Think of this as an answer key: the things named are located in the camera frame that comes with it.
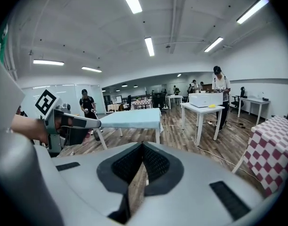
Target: white printer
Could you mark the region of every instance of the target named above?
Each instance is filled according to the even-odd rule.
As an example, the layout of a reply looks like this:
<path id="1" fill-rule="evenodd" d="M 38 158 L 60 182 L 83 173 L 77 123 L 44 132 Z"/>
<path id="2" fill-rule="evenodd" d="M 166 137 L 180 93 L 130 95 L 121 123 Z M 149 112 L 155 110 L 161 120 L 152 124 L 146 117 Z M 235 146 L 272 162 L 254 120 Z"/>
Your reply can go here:
<path id="1" fill-rule="evenodd" d="M 223 93 L 193 93 L 189 94 L 189 103 L 196 107 L 208 107 L 209 105 L 222 105 Z"/>

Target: white ceiling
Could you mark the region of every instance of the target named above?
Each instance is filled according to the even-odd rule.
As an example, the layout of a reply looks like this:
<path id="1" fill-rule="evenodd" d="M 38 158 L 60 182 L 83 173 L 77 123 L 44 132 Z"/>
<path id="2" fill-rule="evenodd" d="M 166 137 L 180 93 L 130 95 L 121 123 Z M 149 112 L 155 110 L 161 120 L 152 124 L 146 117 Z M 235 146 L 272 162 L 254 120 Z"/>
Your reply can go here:
<path id="1" fill-rule="evenodd" d="M 125 0 L 21 0 L 9 23 L 18 78 L 90 76 L 108 86 L 159 74 L 212 71 L 213 53 L 275 17 L 268 5 L 237 24 L 256 1 L 139 0 L 143 11 L 133 14 Z M 205 54 L 219 36 L 224 41 Z M 148 55 L 145 37 L 152 37 L 154 57 Z M 33 59 L 65 65 L 33 65 Z M 83 71 L 83 66 L 100 66 L 103 73 Z"/>

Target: pants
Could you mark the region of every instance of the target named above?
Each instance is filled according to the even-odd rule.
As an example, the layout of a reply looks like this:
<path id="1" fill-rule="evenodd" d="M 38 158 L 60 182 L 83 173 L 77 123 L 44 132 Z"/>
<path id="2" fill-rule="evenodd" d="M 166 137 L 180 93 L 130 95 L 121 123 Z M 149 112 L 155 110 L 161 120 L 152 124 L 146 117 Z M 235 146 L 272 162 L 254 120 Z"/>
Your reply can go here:
<path id="1" fill-rule="evenodd" d="M 220 121 L 220 127 L 219 127 L 219 130 L 222 129 L 223 125 L 224 125 L 224 122 L 225 122 L 225 119 L 227 118 L 227 115 L 228 115 L 228 111 L 229 111 L 229 102 L 228 101 L 224 101 L 223 104 L 221 106 L 224 106 L 224 109 L 222 110 L 222 115 L 221 115 L 221 121 Z"/>
<path id="2" fill-rule="evenodd" d="M 88 114 L 84 113 L 84 115 L 85 115 L 86 118 L 97 119 L 95 113 L 93 113 L 91 111 L 89 111 Z"/>

